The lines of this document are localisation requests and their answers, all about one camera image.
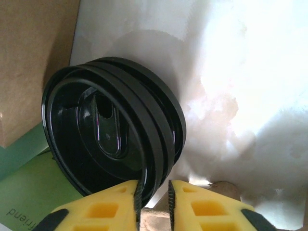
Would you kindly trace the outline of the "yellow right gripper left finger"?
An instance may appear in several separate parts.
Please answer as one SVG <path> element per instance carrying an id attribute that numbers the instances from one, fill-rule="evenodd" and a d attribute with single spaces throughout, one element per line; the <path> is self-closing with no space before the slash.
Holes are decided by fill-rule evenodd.
<path id="1" fill-rule="evenodd" d="M 141 184 L 129 180 L 61 205 L 42 220 L 43 231 L 137 231 Z"/>

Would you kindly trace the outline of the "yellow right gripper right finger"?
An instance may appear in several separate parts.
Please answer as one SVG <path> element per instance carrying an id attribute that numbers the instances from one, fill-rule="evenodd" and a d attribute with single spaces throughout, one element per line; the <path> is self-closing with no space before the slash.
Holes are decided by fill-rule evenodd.
<path id="1" fill-rule="evenodd" d="M 181 180 L 168 183 L 173 231 L 275 231 L 255 209 L 238 200 Z"/>

